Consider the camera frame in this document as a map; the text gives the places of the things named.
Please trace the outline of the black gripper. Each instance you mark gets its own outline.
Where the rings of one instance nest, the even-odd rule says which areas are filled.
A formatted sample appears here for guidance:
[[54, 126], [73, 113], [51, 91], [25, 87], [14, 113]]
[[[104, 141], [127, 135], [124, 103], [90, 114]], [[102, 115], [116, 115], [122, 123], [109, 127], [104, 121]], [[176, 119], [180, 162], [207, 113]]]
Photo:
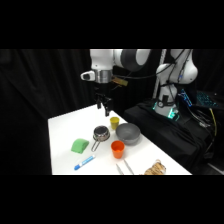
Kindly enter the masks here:
[[96, 83], [94, 88], [97, 109], [101, 109], [102, 103], [104, 103], [105, 116], [107, 117], [112, 110], [111, 85], [109, 83]]

